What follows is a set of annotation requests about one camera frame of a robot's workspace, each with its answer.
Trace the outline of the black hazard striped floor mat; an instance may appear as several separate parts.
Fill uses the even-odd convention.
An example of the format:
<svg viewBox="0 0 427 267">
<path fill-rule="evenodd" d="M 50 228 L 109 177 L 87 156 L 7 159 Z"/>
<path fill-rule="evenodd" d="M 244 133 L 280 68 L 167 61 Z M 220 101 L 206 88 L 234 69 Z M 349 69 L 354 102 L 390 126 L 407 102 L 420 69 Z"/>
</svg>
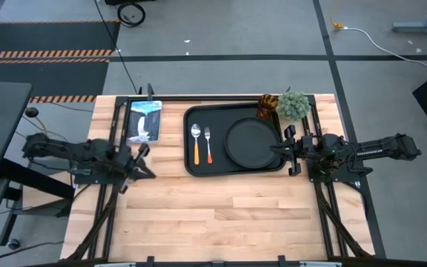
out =
<svg viewBox="0 0 427 267">
<path fill-rule="evenodd" d="M 30 83 L 30 101 L 94 102 L 102 94 L 107 59 L 0 60 L 0 82 Z"/>
<path fill-rule="evenodd" d="M 0 58 L 110 56 L 120 21 L 0 22 Z"/>
</svg>

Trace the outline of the orange handled metal spoon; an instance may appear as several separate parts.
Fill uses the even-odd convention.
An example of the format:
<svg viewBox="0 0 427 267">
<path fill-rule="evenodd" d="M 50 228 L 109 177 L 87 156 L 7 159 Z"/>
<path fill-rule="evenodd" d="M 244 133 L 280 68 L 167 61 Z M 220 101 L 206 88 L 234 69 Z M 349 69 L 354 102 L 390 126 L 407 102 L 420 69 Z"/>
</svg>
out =
<svg viewBox="0 0 427 267">
<path fill-rule="evenodd" d="M 193 124 L 191 126 L 191 135 L 194 138 L 194 164 L 198 165 L 199 160 L 199 144 L 198 144 L 198 138 L 201 134 L 201 129 L 198 124 Z"/>
</svg>

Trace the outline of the amber glass cup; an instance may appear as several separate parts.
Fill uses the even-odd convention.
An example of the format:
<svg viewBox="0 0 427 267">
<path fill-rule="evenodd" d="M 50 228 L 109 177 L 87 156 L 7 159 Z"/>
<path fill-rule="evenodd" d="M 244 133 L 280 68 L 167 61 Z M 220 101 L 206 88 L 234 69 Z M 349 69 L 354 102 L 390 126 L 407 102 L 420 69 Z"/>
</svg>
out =
<svg viewBox="0 0 427 267">
<path fill-rule="evenodd" d="M 259 119 L 268 120 L 276 112 L 278 105 L 278 96 L 263 94 L 258 99 L 256 117 Z"/>
</svg>

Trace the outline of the black rectangular tray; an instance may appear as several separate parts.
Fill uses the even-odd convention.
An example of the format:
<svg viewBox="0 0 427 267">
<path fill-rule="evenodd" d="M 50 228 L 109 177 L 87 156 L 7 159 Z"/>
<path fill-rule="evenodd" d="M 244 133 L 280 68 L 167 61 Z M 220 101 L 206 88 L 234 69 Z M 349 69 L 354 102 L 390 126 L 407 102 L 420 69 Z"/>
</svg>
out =
<svg viewBox="0 0 427 267">
<path fill-rule="evenodd" d="M 228 105 L 200 105 L 186 110 L 184 115 L 184 149 L 185 168 L 195 177 L 215 177 L 234 174 L 249 174 L 278 171 L 285 165 L 285 160 L 276 154 L 276 159 L 268 166 L 259 169 L 244 168 L 236 164 L 226 153 L 225 132 L 237 120 L 256 117 L 257 103 L 244 102 Z M 264 120 L 277 130 L 282 143 L 281 126 L 278 116 L 274 113 L 268 120 Z M 191 135 L 191 126 L 198 124 L 201 134 L 198 138 L 199 164 L 194 164 L 194 138 Z M 208 164 L 208 149 L 205 139 L 205 127 L 210 128 L 212 164 Z"/>
</svg>

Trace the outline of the orange handled metal fork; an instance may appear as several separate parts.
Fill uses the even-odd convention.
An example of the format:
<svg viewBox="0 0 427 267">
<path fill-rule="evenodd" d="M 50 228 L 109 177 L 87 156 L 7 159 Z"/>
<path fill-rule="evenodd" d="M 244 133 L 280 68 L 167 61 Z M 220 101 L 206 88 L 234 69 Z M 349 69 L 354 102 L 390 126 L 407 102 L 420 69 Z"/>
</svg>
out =
<svg viewBox="0 0 427 267">
<path fill-rule="evenodd" d="M 210 132 L 210 128 L 209 127 L 205 127 L 205 139 L 207 142 L 207 149 L 208 149 L 208 164 L 212 164 L 213 163 L 213 159 L 211 156 L 211 146 L 210 146 L 210 138 L 211 138 L 211 132 Z"/>
</svg>

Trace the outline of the black round plate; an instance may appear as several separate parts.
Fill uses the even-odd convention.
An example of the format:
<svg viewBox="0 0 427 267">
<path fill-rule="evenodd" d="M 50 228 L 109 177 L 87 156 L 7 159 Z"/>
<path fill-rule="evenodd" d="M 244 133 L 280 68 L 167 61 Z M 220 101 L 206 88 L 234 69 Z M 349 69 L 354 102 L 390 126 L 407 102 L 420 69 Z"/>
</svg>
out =
<svg viewBox="0 0 427 267">
<path fill-rule="evenodd" d="M 235 121 L 225 132 L 227 155 L 244 168 L 259 169 L 270 165 L 276 154 L 270 149 L 281 139 L 270 123 L 254 117 Z"/>
</svg>

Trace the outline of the small green artificial plant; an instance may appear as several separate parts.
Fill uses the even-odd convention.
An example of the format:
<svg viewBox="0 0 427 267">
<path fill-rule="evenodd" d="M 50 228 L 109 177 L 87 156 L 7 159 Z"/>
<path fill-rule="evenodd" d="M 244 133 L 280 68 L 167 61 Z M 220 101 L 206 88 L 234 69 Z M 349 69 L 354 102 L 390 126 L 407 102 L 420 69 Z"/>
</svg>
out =
<svg viewBox="0 0 427 267">
<path fill-rule="evenodd" d="M 299 121 L 306 117 L 310 110 L 309 99 L 304 93 L 288 88 L 278 96 L 276 112 L 282 119 Z"/>
</svg>

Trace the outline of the waterfall picture book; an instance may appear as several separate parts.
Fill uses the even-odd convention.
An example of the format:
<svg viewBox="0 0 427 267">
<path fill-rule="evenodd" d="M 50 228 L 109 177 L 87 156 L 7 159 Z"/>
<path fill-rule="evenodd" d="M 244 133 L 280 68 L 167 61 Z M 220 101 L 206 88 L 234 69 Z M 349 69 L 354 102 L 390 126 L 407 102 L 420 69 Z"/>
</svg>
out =
<svg viewBox="0 0 427 267">
<path fill-rule="evenodd" d="M 131 102 L 126 143 L 158 142 L 161 125 L 162 102 Z"/>
</svg>

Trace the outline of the black aluminium table frame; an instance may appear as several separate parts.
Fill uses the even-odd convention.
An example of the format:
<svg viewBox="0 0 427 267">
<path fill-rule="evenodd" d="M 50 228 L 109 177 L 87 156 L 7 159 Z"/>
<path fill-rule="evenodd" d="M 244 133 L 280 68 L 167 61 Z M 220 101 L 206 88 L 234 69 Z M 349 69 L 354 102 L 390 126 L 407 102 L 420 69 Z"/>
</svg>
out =
<svg viewBox="0 0 427 267">
<path fill-rule="evenodd" d="M 96 256 L 111 262 L 195 263 L 198 266 L 324 260 L 327 257 L 314 187 L 306 174 L 193 177 L 185 169 L 183 116 L 196 105 L 250 102 L 250 95 L 164 96 L 161 134 L 146 159 L 155 179 L 119 196 Z"/>
</svg>

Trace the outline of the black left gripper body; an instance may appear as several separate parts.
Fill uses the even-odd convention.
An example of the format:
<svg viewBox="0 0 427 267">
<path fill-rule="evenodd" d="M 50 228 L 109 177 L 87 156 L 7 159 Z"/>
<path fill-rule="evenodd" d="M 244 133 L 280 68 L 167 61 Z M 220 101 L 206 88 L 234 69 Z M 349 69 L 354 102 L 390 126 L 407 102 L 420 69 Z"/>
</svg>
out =
<svg viewBox="0 0 427 267">
<path fill-rule="evenodd" d="M 114 147 L 111 153 L 113 169 L 123 172 L 127 178 L 133 181 L 156 178 L 155 173 L 147 167 L 145 157 L 136 160 L 137 155 L 133 157 L 130 146 Z"/>
</svg>

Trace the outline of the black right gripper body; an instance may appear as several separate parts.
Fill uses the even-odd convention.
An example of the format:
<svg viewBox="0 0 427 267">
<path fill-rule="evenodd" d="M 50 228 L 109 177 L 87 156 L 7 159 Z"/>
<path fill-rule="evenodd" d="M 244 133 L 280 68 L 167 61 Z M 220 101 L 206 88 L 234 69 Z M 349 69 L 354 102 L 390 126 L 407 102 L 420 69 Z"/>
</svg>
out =
<svg viewBox="0 0 427 267">
<path fill-rule="evenodd" d="M 311 136 L 303 136 L 299 140 L 295 140 L 293 137 L 287 138 L 280 144 L 271 145 L 270 150 L 280 158 L 291 162 L 296 162 L 297 159 L 316 161 L 322 159 L 322 155 L 314 146 Z"/>
</svg>

